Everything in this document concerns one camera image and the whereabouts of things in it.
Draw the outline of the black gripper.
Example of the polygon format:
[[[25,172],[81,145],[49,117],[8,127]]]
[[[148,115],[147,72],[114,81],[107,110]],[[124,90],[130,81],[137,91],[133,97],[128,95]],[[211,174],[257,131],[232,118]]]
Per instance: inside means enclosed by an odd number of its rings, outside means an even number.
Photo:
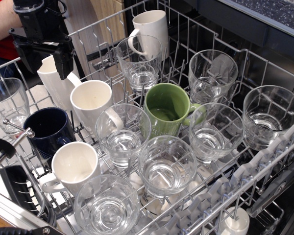
[[[61,80],[74,69],[72,39],[62,28],[67,6],[62,0],[14,0],[13,10],[22,26],[12,28],[9,34],[25,67],[35,73],[42,66],[40,52],[53,54]],[[57,43],[50,52],[44,43]]]

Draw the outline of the person's bare forearm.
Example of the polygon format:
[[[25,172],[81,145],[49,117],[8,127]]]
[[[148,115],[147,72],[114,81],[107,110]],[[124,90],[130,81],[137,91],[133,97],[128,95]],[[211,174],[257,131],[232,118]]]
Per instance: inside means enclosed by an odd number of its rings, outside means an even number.
[[[12,0],[0,1],[0,40],[9,36],[9,29],[22,26],[18,14],[13,9]]]

